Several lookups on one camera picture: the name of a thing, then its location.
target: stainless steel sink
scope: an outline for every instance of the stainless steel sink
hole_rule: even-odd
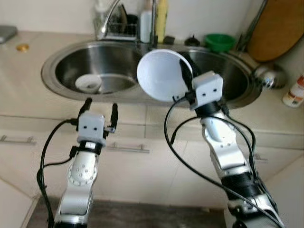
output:
[[[42,68],[42,80],[53,92],[72,99],[85,99],[75,83],[83,75],[101,79],[101,89],[91,96],[113,94],[138,86],[136,69],[142,55],[115,42],[86,42],[69,46],[51,56]]]
[[[230,54],[215,54],[203,47],[164,46],[188,54],[201,73],[210,70],[224,78],[224,97],[230,108],[243,107],[257,99],[262,91],[252,78],[252,68]],[[88,96],[96,102],[136,103],[169,106],[153,100],[138,85],[136,69],[141,57],[148,52],[145,44],[133,42],[92,41],[71,45],[52,55],[42,68],[42,80],[56,94],[75,100]],[[101,90],[86,94],[75,86],[86,74],[98,75]]]

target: white plate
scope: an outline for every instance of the white plate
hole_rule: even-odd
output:
[[[182,97],[188,91],[182,78],[180,60],[191,73],[190,63],[179,53],[158,49],[146,54],[137,67],[137,78],[142,89],[152,98],[169,102],[172,97]]]

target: wooden cutting board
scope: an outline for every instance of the wooden cutting board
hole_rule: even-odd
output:
[[[291,49],[304,33],[304,0],[268,0],[247,50],[266,62]]]

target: cabinet handle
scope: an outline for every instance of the cabinet handle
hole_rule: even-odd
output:
[[[143,144],[139,145],[138,148],[127,148],[127,147],[118,147],[117,143],[114,142],[112,146],[107,147],[106,149],[109,151],[123,151],[123,152],[137,152],[137,153],[150,153],[150,150],[145,150],[145,146]]]
[[[17,141],[17,140],[8,140],[7,135],[3,135],[0,138],[0,143],[3,144],[13,144],[13,145],[28,145],[28,146],[34,146],[36,145],[36,142],[33,141],[34,137],[26,138],[24,141]]]
[[[255,154],[254,154],[254,158],[255,158],[255,160],[258,161],[258,162],[268,163],[268,159],[261,158],[261,155],[259,155],[258,153],[255,153]]]

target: floor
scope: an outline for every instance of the floor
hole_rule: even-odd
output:
[[[58,199],[50,199],[54,212]],[[46,228],[47,210],[39,201],[27,228]],[[95,201],[88,228],[226,228],[223,211]]]

